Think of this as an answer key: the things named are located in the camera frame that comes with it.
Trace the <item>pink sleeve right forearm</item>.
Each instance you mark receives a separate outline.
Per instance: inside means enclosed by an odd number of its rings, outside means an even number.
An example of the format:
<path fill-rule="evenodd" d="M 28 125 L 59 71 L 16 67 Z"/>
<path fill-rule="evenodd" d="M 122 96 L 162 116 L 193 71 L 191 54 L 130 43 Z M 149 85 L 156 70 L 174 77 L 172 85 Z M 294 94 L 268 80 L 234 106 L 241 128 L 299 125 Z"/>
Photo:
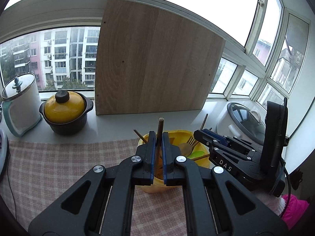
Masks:
<path fill-rule="evenodd" d="M 288 207 L 281 218 L 287 224 L 289 230 L 299 221 L 309 205 L 306 200 L 299 200 L 294 195 L 290 196 Z"/>

